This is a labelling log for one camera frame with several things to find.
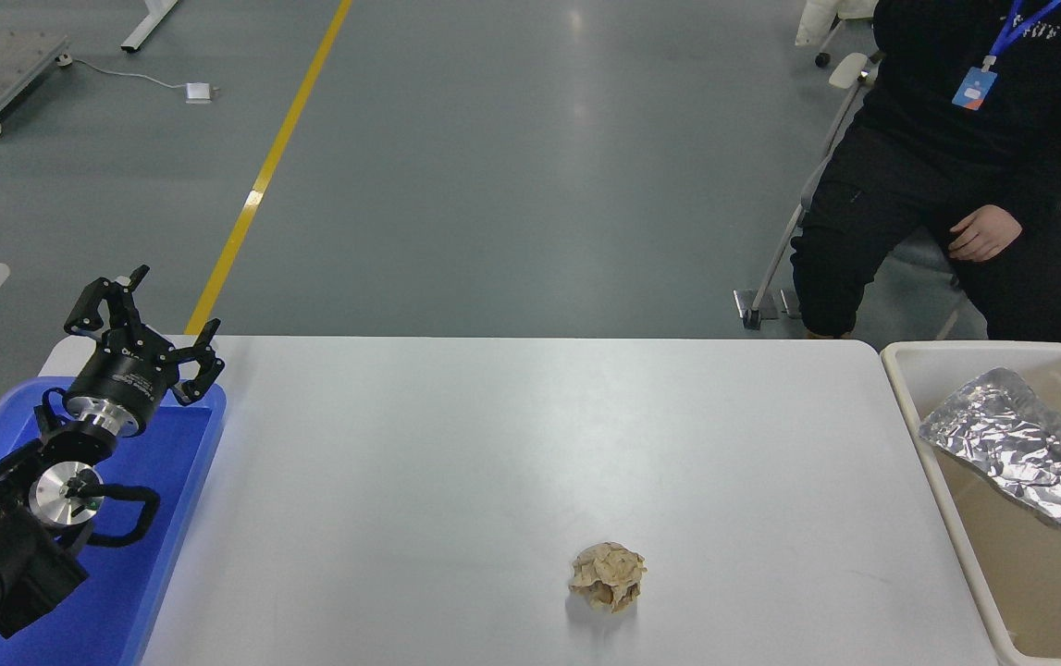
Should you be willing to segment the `person's right hand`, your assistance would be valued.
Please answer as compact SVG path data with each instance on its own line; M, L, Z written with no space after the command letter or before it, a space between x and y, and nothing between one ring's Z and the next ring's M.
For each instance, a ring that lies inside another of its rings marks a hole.
M982 263L999 256L1016 241L1022 226L996 205L984 205L949 229L954 236L947 245L950 260Z

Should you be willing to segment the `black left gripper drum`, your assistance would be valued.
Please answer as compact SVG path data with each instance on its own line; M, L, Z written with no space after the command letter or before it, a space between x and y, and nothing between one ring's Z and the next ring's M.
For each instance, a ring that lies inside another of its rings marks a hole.
M142 433L178 383L179 368L166 360L98 349L69 385L68 414L79 421L98 417L114 433Z

